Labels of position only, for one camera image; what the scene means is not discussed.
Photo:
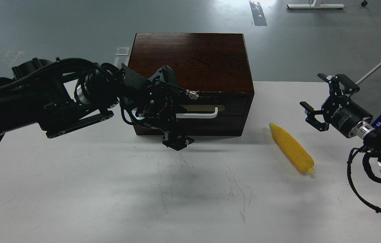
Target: red wire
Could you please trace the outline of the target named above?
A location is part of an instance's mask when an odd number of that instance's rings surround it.
[[[158,112],[158,115],[160,115],[161,112],[166,108],[166,105],[167,105],[167,103],[165,102],[165,106],[164,106],[164,108],[162,108],[162,110],[160,110],[160,111]]]

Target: white table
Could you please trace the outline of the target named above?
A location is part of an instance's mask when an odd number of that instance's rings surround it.
[[[0,242],[381,242],[381,214],[350,189],[358,138],[305,123],[326,83],[255,82],[242,137],[195,137],[181,152],[116,117],[47,139],[37,125],[0,144]],[[274,122],[311,154],[303,175],[271,137]],[[353,181],[381,206],[360,157]]]

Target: drawer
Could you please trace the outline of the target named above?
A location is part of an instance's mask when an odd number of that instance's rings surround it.
[[[249,101],[249,95],[224,95],[213,92],[200,92],[198,100],[185,99],[180,102],[181,105],[202,105],[201,109],[192,109],[189,113],[197,113],[197,111],[214,112],[214,109],[207,110],[209,106],[219,107],[218,115],[240,115],[243,116],[246,112],[246,107]]]
[[[187,136],[241,136],[243,116],[218,116],[213,119],[178,119]],[[137,135],[163,135],[158,129],[133,126]]]

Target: box lid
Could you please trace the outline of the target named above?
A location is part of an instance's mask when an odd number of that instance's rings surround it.
[[[137,33],[129,67],[150,77],[163,65],[186,89],[254,92],[243,34]]]

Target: black cable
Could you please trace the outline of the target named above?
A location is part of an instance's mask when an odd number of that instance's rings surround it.
[[[357,192],[356,188],[354,187],[353,180],[351,179],[351,163],[353,163],[354,157],[356,157],[356,155],[359,152],[365,153],[364,148],[365,148],[365,146],[362,146],[360,148],[353,148],[350,151],[350,155],[348,156],[348,161],[347,161],[347,178],[348,178],[348,183],[350,184],[351,189],[353,190],[354,194],[356,194],[356,196],[360,199],[360,201],[362,201],[362,203],[364,203],[366,206],[370,207],[371,209],[375,210],[376,213],[381,213],[381,208],[379,208],[378,206],[375,206],[372,203],[366,201],[363,197],[361,197],[359,195],[359,193]]]
[[[183,91],[183,92],[186,92],[186,89],[180,87],[180,86],[177,86],[175,84],[172,84],[172,83],[163,83],[162,86],[168,86],[170,88],[173,88],[173,89],[177,89],[179,91]]]
[[[67,58],[67,59],[63,59],[63,60],[57,61],[57,62],[50,63],[50,64],[48,64],[46,66],[43,66],[43,67],[37,69],[36,71],[34,71],[34,72],[24,76],[24,77],[14,81],[14,82],[12,82],[12,83],[0,86],[0,91],[2,91],[4,89],[8,89],[8,88],[17,87],[18,85],[21,85],[23,82],[25,82],[25,81],[27,81],[29,79],[39,77],[44,72],[54,70],[54,69],[56,69],[58,67],[62,68],[63,66],[70,67],[72,65],[78,66],[79,68],[83,67],[83,66],[85,66],[87,68],[95,68],[103,76],[105,76],[107,79],[113,79],[112,75],[110,75],[108,72],[106,72],[105,70],[100,68],[95,63],[90,62],[89,60],[85,60],[85,59],[82,59],[82,58]]]

